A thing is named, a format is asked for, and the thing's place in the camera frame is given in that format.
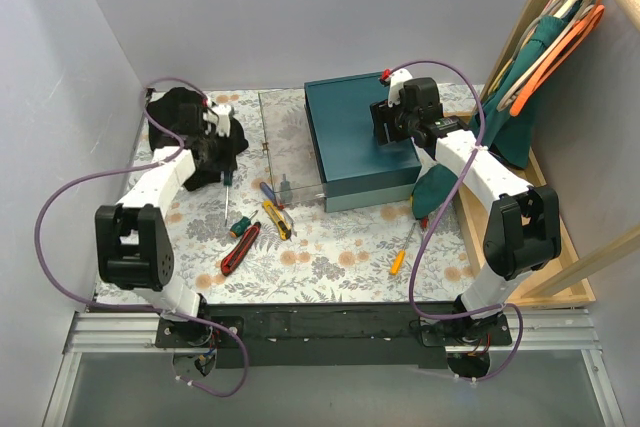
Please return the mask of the clear acrylic drawer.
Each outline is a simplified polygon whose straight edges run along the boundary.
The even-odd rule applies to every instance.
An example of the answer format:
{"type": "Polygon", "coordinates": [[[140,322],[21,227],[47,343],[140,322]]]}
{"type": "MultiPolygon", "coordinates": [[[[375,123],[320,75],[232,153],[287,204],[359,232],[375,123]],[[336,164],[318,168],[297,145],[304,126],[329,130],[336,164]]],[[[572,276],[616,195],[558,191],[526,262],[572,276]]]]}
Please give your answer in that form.
{"type": "Polygon", "coordinates": [[[280,182],[283,174],[287,176],[293,191],[293,201],[284,205],[323,200],[324,187],[306,115],[304,90],[260,91],[258,99],[270,183],[278,200],[281,202],[280,182]]]}

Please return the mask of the orange handle screwdriver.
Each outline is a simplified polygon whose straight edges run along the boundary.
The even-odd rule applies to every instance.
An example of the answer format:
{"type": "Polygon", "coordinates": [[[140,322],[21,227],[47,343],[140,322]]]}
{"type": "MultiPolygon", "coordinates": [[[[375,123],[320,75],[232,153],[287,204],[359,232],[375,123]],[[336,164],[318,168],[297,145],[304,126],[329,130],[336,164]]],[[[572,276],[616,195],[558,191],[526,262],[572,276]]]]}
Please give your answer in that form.
{"type": "Polygon", "coordinates": [[[389,269],[389,274],[390,275],[392,275],[392,276],[397,275],[399,270],[400,270],[400,268],[402,267],[402,265],[404,263],[405,256],[406,256],[407,247],[408,247],[409,243],[411,242],[411,239],[412,239],[412,236],[413,236],[414,231],[416,229],[416,226],[417,226],[417,223],[414,222],[412,224],[412,226],[411,226],[411,228],[410,228],[410,230],[409,230],[409,232],[408,232],[403,244],[401,245],[401,248],[398,250],[398,252],[397,252],[397,254],[396,254],[396,256],[395,256],[395,258],[393,260],[393,263],[392,263],[392,265],[391,265],[391,267],[389,269]]]}

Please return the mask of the stubby green screwdriver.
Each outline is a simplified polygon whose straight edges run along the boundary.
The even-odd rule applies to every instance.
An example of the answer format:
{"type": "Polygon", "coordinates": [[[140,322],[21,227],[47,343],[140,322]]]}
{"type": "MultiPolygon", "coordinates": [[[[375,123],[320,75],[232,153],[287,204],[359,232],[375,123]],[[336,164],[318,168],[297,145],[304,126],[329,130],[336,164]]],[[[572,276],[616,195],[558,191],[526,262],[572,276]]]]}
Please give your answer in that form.
{"type": "Polygon", "coordinates": [[[251,216],[243,216],[239,221],[235,222],[229,229],[229,234],[233,238],[241,237],[247,229],[252,225],[252,219],[256,215],[253,213],[251,216]]]}

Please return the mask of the long green screwdriver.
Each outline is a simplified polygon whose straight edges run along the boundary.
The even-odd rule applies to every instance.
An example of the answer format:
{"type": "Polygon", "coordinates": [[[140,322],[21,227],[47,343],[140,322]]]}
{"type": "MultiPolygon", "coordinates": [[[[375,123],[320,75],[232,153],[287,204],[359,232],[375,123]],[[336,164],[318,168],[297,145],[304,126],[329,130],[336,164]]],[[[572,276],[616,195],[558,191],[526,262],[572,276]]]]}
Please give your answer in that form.
{"type": "Polygon", "coordinates": [[[228,224],[230,190],[231,190],[232,184],[233,184],[233,172],[232,171],[225,171],[223,173],[223,186],[224,186],[224,189],[225,189],[224,225],[228,224]]]}

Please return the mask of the blue red screwdriver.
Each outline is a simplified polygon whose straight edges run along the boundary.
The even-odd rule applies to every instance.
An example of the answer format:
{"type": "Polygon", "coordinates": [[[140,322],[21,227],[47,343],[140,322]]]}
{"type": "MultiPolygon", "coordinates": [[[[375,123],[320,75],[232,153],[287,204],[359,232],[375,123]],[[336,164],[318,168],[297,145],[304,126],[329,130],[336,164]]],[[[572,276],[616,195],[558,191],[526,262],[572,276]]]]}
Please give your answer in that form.
{"type": "Polygon", "coordinates": [[[284,209],[284,205],[278,200],[275,192],[266,182],[262,181],[259,186],[266,198],[271,201],[276,208],[279,210],[284,209]]]}

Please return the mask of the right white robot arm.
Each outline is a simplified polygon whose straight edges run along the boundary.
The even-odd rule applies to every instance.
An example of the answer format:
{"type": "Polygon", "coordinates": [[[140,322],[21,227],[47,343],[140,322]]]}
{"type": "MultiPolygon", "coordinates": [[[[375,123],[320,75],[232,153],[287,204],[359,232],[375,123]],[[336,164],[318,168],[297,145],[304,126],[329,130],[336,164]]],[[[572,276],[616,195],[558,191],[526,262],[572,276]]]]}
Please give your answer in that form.
{"type": "Polygon", "coordinates": [[[475,344],[496,325],[519,285],[560,255],[558,196],[551,187],[535,187],[509,171],[477,145],[462,120],[445,117],[433,79],[400,69],[384,72],[380,81],[389,93],[370,107],[377,142],[412,140],[461,176],[488,214],[479,274],[456,298],[448,318],[421,320],[434,335],[475,344]]]}

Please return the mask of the teal drawer box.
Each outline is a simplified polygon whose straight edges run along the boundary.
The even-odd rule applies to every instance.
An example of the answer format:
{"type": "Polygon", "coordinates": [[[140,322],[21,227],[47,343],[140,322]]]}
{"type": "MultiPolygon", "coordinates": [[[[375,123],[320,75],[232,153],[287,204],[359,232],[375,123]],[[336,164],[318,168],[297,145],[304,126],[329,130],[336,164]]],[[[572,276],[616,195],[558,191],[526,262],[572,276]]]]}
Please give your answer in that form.
{"type": "Polygon", "coordinates": [[[421,172],[411,141],[377,143],[370,105],[388,95],[379,77],[374,72],[304,84],[328,213],[407,201],[421,172]]]}

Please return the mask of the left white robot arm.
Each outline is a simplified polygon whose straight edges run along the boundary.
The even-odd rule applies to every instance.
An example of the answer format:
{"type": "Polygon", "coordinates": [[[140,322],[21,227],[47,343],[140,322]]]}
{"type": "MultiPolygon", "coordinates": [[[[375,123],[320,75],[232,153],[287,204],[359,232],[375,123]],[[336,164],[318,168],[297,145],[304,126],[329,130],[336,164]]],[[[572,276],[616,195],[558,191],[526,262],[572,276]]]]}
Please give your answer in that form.
{"type": "Polygon", "coordinates": [[[132,291],[171,323],[169,332],[191,347],[211,347],[216,329],[201,311],[204,298],[174,275],[175,257],[165,216],[196,172],[192,148],[157,149],[160,165],[144,173],[115,205],[95,214],[98,270],[103,282],[132,291]]]}

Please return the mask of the small green screwdriver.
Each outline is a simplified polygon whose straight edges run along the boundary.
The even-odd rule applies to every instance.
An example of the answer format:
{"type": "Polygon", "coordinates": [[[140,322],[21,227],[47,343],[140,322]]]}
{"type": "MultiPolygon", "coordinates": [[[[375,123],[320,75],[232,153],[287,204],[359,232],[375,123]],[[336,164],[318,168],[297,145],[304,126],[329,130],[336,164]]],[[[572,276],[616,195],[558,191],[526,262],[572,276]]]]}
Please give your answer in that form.
{"type": "Polygon", "coordinates": [[[280,182],[280,197],[283,204],[290,204],[293,201],[293,191],[289,180],[285,174],[280,182]]]}

